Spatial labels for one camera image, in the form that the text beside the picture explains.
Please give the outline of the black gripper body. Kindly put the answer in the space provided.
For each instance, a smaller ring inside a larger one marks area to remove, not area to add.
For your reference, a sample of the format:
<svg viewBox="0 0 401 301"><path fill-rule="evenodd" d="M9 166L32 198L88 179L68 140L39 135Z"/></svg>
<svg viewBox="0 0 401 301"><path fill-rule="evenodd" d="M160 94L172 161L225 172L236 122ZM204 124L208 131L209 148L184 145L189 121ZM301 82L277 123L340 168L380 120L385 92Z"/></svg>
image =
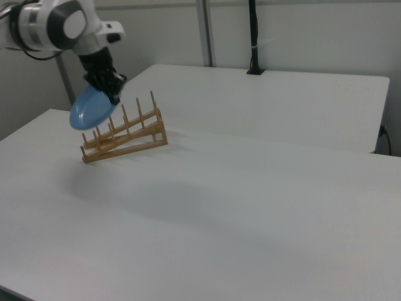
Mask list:
<svg viewBox="0 0 401 301"><path fill-rule="evenodd" d="M86 71L86 76L99 75L115 71L113 59L108 47L103 47L89 55L79 55L79 60Z"/></svg>

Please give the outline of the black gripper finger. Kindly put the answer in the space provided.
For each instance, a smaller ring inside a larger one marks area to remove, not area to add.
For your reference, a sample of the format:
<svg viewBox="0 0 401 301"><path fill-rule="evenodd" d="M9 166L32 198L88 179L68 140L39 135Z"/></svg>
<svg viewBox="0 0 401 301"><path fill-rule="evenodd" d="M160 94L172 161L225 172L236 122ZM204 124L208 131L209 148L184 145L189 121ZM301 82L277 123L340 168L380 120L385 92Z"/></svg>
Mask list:
<svg viewBox="0 0 401 301"><path fill-rule="evenodd" d="M105 83L104 78L101 75L96 73L86 73L83 75L83 78L96 90L102 92L107 91L107 84Z"/></svg>
<svg viewBox="0 0 401 301"><path fill-rule="evenodd" d="M120 103L120 94L126 81L127 77L120 73L112 72L107 75L105 94L112 105Z"/></svg>

